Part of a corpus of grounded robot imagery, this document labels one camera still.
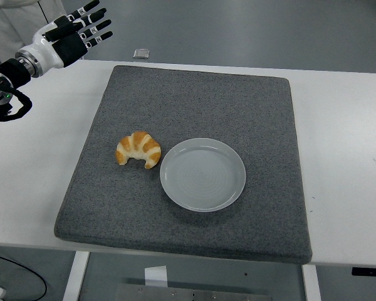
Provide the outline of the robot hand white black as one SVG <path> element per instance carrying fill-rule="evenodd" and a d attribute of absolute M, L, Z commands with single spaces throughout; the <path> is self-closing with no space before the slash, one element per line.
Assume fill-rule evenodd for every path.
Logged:
<path fill-rule="evenodd" d="M 88 50 L 113 34 L 105 31 L 111 24 L 109 19 L 104 20 L 107 10 L 92 11 L 99 3 L 91 1 L 39 29 L 33 42 L 16 53 L 16 59 L 32 77 L 38 78 L 52 68 L 65 68 L 83 58 Z"/>

